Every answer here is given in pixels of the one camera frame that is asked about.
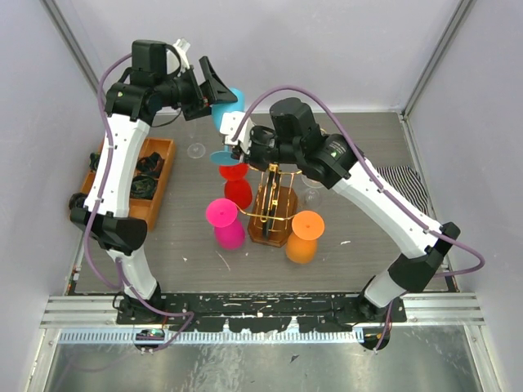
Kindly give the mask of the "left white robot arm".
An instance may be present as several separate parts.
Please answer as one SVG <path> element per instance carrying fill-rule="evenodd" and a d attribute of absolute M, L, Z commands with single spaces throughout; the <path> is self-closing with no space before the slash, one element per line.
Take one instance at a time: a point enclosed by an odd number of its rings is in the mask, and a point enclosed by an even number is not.
<path fill-rule="evenodd" d="M 139 153 L 156 114 L 177 109 L 190 121 L 212 116 L 216 127 L 243 109 L 243 98 L 217 76 L 209 59 L 199 60 L 204 80 L 198 82 L 187 58 L 190 44 L 136 40 L 127 55 L 131 65 L 109 89 L 100 83 L 97 102 L 105 139 L 96 176 L 82 206 L 73 207 L 70 219 L 84 232 L 84 254 L 96 240 L 114 261 L 123 292 L 118 311 L 132 321 L 158 323 L 168 317 L 159 282 L 150 272 L 144 243 L 148 234 L 143 219 L 130 216 L 132 180 Z"/>

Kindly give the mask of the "red plastic wine glass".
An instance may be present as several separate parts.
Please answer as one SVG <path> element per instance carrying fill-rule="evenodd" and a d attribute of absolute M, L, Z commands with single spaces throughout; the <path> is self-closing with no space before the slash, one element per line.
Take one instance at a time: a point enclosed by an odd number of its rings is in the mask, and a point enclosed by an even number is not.
<path fill-rule="evenodd" d="M 220 175 L 226 180 L 224 196 L 236 203 L 241 209 L 250 206 L 253 193 L 250 184 L 245 179 L 248 173 L 248 164 L 239 163 L 234 166 L 219 166 Z"/>

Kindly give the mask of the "striped cloth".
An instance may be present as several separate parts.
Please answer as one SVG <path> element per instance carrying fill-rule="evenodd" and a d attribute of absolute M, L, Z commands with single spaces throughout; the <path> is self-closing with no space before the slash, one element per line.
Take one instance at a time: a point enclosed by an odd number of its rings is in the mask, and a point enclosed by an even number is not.
<path fill-rule="evenodd" d="M 420 175 L 410 166 L 377 167 L 379 175 L 406 200 L 425 215 L 428 214 L 428 195 Z"/>

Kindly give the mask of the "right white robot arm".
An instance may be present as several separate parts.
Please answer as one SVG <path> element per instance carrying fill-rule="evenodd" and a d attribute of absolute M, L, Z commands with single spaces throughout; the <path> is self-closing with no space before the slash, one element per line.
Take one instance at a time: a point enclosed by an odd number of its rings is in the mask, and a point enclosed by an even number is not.
<path fill-rule="evenodd" d="M 235 155 L 252 167 L 295 165 L 302 174 L 354 203 L 383 229 L 400 255 L 373 276 L 358 296 L 363 319 L 375 322 L 398 296 L 422 292 L 436 275 L 461 230 L 432 219 L 380 177 L 358 148 L 341 134 L 321 130 L 308 104 L 296 97 L 270 107 L 271 127 L 241 122 Z"/>

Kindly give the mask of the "blue plastic wine glass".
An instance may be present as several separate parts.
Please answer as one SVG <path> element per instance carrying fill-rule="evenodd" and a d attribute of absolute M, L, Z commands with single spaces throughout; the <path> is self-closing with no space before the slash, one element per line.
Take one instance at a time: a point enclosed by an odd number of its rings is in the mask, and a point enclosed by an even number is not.
<path fill-rule="evenodd" d="M 222 150 L 210 154 L 210 160 L 220 167 L 233 167 L 239 164 L 239 160 L 232 158 L 232 146 L 228 145 L 228 142 L 244 117 L 245 99 L 242 91 L 233 87 L 230 91 L 236 96 L 236 102 L 212 105 L 212 120 L 226 142 Z"/>

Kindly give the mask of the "wooden compartment tray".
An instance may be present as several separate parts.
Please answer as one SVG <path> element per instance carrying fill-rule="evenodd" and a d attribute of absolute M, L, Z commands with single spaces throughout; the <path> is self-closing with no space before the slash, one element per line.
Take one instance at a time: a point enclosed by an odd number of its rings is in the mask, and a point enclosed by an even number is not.
<path fill-rule="evenodd" d="M 152 200 L 130 198 L 130 190 L 125 193 L 128 199 L 129 216 L 144 220 L 147 224 L 147 229 L 149 232 L 154 229 L 159 215 L 159 209 L 162 204 L 163 195 L 171 175 L 176 150 L 176 144 L 171 139 L 147 137 L 141 147 L 137 161 L 140 158 L 151 155 L 153 152 L 158 152 L 164 159 L 163 170 L 160 176 L 154 177 L 158 180 L 156 192 Z M 132 179 L 139 175 L 143 174 L 138 172 L 135 168 Z"/>

